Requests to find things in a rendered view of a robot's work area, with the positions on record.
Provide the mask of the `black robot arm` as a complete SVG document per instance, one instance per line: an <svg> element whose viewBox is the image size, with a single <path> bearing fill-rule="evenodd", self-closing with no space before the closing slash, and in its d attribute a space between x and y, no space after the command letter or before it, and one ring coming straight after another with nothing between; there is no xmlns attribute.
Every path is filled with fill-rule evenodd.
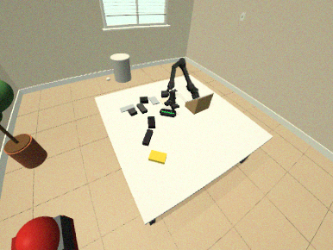
<svg viewBox="0 0 333 250"><path fill-rule="evenodd" d="M177 91L177 90L176 89L172 90L172 89L175 87L174 79L175 79L175 73L176 73L177 67L180 67L182 69L182 72L184 73L185 80L187 82L186 88L192 94L192 99L196 99L196 98L200 97L199 89L196 88L194 83L191 81L189 72L187 71L185 59L181 58L178 62L176 62L172 65L170 81L168 82L167 89L165 91L161 91L161 98L168 97L168 96L175 97L175 91ZM170 104L173 104L173 102L172 102L172 100L170 100L168 98L168 100L165 101L164 104L166 106L168 106Z"/></svg>

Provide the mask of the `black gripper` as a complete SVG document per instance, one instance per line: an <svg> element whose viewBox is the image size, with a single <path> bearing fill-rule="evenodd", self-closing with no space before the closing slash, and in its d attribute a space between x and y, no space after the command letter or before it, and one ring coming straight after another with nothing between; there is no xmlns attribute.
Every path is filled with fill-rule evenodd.
<svg viewBox="0 0 333 250"><path fill-rule="evenodd" d="M169 97L169 99L173 102L173 104L170 104L172 110L179 108L179 105L176 103L176 97Z"/></svg>

